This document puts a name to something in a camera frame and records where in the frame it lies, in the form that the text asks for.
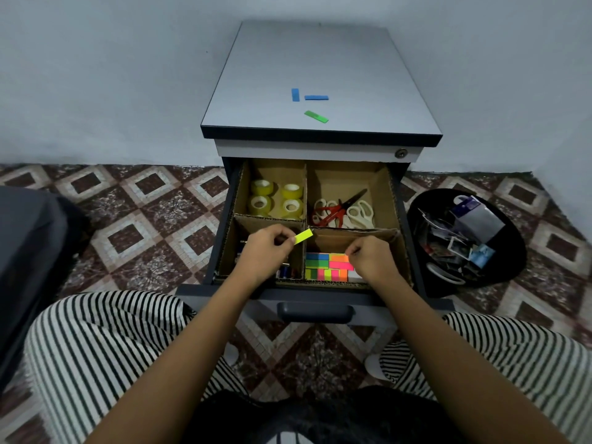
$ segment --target cardboard divider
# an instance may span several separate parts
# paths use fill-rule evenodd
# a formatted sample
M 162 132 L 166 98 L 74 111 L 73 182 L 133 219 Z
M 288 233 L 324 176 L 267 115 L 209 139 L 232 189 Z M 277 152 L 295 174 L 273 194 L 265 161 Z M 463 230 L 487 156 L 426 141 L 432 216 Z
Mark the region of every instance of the cardboard divider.
M 359 237 L 374 236 L 389 243 L 393 259 L 401 275 L 411 283 L 411 269 L 405 250 L 403 235 L 399 229 L 351 230 L 336 228 L 312 228 L 313 236 L 306 240 L 305 252 L 344 253 L 354 240 Z M 365 283 L 306 281 L 308 285 L 335 285 L 337 287 L 354 286 L 354 288 L 368 288 Z
M 249 215 L 248 202 L 252 196 L 251 182 L 265 179 L 273 183 L 273 191 L 268 195 L 271 199 L 270 218 L 285 221 L 301 221 L 307 217 L 307 165 L 303 160 L 253 158 L 243 164 L 237 196 L 234 200 L 233 213 Z M 284 197 L 282 187 L 286 184 L 296 184 L 302 187 L 302 214 L 300 220 L 284 218 Z
M 276 223 L 283 224 L 296 233 L 304 230 L 303 221 L 277 220 L 275 218 L 260 218 L 240 214 L 234 215 L 228 228 L 228 233 L 226 234 L 216 275 L 222 278 L 230 275 L 235 266 L 234 260 L 240 240 L 246 240 L 250 234 Z M 302 244 L 296 245 L 288 256 L 290 268 L 295 269 L 294 279 L 302 279 L 304 277 L 304 258 L 304 245 Z
M 361 199 L 374 210 L 374 228 L 400 228 L 389 169 L 383 163 L 308 161 L 307 184 L 307 222 L 311 226 L 314 224 L 310 216 L 317 200 L 345 202 L 368 189 Z

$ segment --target clear adhesive tape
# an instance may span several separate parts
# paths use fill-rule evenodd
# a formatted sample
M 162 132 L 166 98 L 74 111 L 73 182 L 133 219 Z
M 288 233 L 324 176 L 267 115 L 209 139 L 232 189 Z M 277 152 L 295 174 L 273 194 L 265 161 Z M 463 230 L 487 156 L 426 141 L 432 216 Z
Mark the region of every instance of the clear adhesive tape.
M 299 199 L 286 199 L 282 205 L 282 217 L 299 220 L 302 215 L 303 204 Z
M 271 199 L 269 196 L 251 196 L 248 207 L 251 215 L 267 216 L 271 210 Z
M 284 199 L 300 199 L 303 192 L 302 187 L 295 183 L 287 183 L 282 187 L 282 196 Z
M 251 182 L 251 193 L 259 196 L 269 196 L 273 191 L 273 182 L 257 179 Z

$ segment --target pink sticky note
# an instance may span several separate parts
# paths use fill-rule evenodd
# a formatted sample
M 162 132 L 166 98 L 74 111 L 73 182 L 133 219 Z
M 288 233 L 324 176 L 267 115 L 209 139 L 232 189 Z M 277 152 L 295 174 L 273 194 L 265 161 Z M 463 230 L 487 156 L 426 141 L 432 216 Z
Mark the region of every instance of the pink sticky note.
M 331 269 L 347 269 L 353 271 L 353 265 L 345 261 L 329 261 L 329 268 Z

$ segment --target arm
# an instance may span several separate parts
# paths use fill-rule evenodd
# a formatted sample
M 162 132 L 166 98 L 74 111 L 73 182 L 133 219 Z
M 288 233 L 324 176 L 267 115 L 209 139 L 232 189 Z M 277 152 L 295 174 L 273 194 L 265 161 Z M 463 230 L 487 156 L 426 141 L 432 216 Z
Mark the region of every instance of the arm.
M 294 235 L 274 224 L 249 237 L 232 274 L 119 399 L 88 443 L 171 443 L 181 438 L 248 298 L 292 251 Z M 275 246 L 278 236 L 287 239 Z
M 404 281 L 388 243 L 359 238 L 346 254 L 384 300 L 436 398 L 476 443 L 567 443 L 509 380 L 450 328 Z

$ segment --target patterned floor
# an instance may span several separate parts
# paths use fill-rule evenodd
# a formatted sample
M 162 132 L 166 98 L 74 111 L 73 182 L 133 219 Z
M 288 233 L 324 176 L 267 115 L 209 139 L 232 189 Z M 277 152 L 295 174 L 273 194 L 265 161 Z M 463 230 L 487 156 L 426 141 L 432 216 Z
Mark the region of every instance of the patterned floor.
M 560 331 L 592 348 L 592 248 L 542 186 L 527 174 L 409 173 L 405 205 L 436 187 L 489 199 L 528 244 L 528 265 L 510 283 L 454 297 L 460 310 L 516 317 Z M 200 283 L 227 193 L 215 167 L 26 165 L 0 167 L 0 185 L 61 193 L 97 228 L 91 246 L 63 287 L 79 291 L 138 289 L 174 293 Z M 255 322 L 242 317 L 232 343 L 236 369 L 252 396 L 322 398 L 377 383 L 363 360 L 393 329 L 335 324 Z M 0 398 L 0 443 L 48 442 L 39 406 L 19 371 Z

